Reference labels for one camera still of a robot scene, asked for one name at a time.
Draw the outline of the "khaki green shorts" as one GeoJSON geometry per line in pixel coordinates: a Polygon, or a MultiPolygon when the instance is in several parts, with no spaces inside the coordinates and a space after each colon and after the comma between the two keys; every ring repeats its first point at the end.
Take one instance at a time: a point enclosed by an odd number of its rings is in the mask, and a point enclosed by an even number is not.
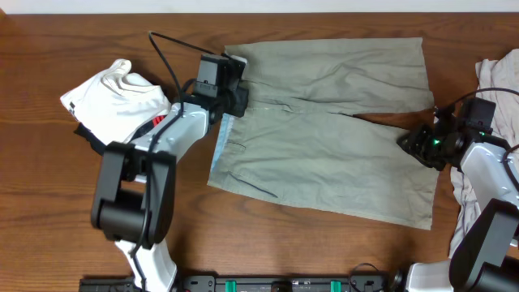
{"type": "Polygon", "coordinates": [[[437,175],[404,131],[363,119],[430,109],[422,39],[267,41],[243,57],[249,102],[226,117],[208,183],[225,191],[428,230],[437,175]]]}

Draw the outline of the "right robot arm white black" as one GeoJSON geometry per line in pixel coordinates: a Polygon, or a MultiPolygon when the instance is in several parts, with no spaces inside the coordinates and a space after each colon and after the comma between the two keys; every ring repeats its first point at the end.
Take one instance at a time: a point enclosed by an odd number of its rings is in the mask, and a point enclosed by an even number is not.
{"type": "Polygon", "coordinates": [[[436,111],[433,127],[423,124],[397,144],[426,167],[458,168],[470,181],[481,209],[452,258],[413,264],[407,291],[516,291],[518,262],[507,255],[518,240],[518,172],[512,147],[492,134],[495,103],[466,101],[458,115],[449,106],[436,111]]]}

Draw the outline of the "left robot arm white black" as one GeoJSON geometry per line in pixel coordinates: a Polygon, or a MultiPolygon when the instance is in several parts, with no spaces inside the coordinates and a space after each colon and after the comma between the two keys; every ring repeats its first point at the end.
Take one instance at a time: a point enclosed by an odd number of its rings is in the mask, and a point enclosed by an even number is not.
{"type": "Polygon", "coordinates": [[[195,83],[193,93],[150,132],[127,144],[110,143],[103,154],[92,205],[92,225],[115,243],[141,291],[174,291],[178,268],[165,236],[174,212],[176,165],[224,115],[241,118],[248,89],[195,83]]]}

